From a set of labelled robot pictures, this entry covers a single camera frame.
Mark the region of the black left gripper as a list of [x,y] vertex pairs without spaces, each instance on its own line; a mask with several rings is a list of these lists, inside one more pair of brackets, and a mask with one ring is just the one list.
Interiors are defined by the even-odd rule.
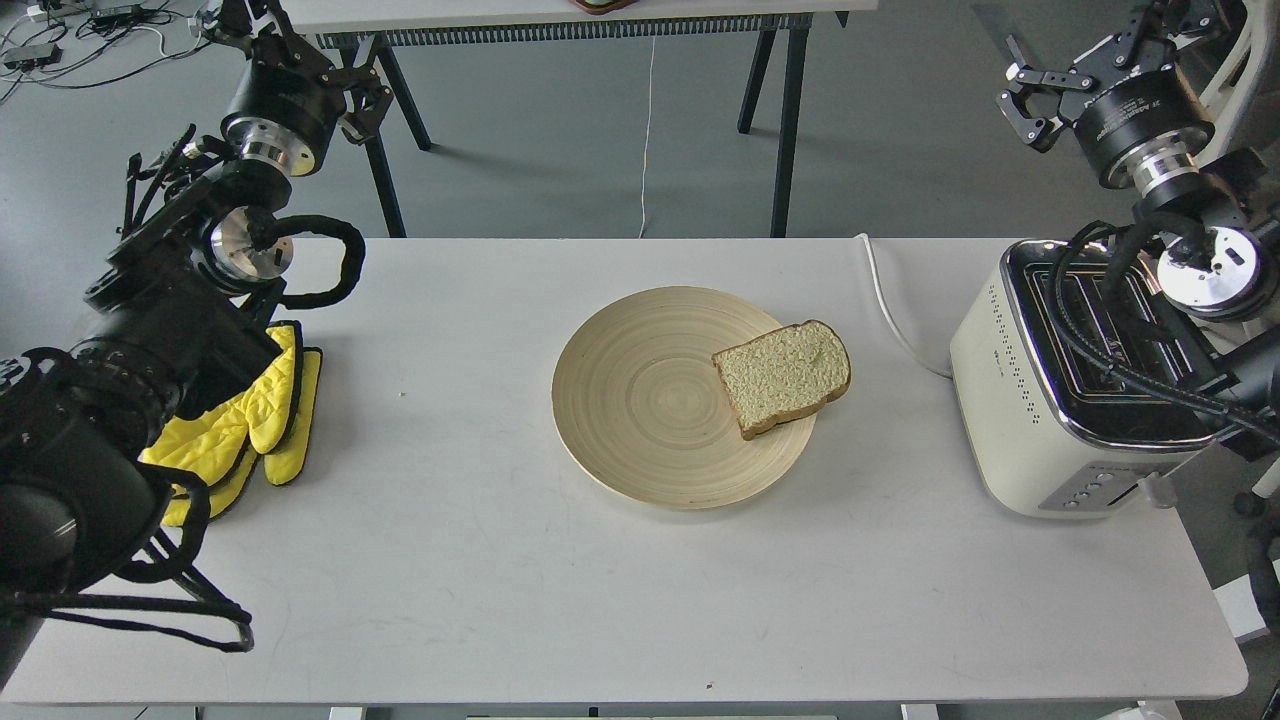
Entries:
[[393,104],[375,67],[385,47],[380,36],[361,40],[352,63],[338,67],[294,31],[279,1],[207,1],[196,31],[244,54],[221,122],[238,156],[306,177],[323,168],[337,131],[352,145],[379,136]]

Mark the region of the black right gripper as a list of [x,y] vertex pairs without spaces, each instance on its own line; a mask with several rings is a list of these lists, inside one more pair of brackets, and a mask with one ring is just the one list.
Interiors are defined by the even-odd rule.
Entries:
[[[1004,46],[1011,63],[997,108],[1029,149],[1050,151],[1069,128],[1098,184],[1132,187],[1128,158],[1138,147],[1174,138],[1198,152],[1213,137],[1210,114],[1178,56],[1225,28],[1217,1],[1140,1],[1068,70],[1039,69],[1016,35],[1007,35]],[[1051,109],[1033,115],[1032,99],[1051,100]]]

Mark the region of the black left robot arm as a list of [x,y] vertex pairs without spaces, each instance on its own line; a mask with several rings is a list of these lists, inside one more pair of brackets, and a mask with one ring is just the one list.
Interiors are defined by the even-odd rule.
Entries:
[[206,40],[247,67],[215,136],[189,127],[157,167],[133,167],[120,243],[84,293],[99,314],[73,348],[3,361],[3,679],[42,624],[154,632],[124,612],[220,618],[233,641],[165,634],[223,652],[253,647],[252,618],[195,568],[211,516],[192,471],[145,462],[173,419],[248,389],[282,355],[279,307],[329,307],[358,283],[349,223],[280,217],[335,132],[376,138],[393,99],[380,35],[347,67],[294,31],[278,1],[211,1]]

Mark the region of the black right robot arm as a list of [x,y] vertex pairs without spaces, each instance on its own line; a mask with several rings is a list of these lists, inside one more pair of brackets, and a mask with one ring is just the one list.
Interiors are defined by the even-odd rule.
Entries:
[[1156,263],[1166,304],[1185,320],[1249,320],[1277,292],[1277,223],[1243,224],[1244,193],[1262,169],[1243,149],[1202,167],[1215,124],[1178,64],[1181,50],[1225,31],[1216,1],[1147,1],[1068,68],[1042,67],[1015,33],[1004,37],[1007,87],[998,106],[1021,141],[1051,150],[1070,131],[1098,183],[1139,193],[1124,228],[1093,222],[1055,263],[1050,320],[1068,346],[1105,375],[1194,413],[1225,438],[1277,446],[1277,333],[1222,356],[1198,347],[1193,375],[1175,386],[1088,341],[1062,314],[1068,268],[1097,238],[1111,238],[1106,299],[1142,254]]

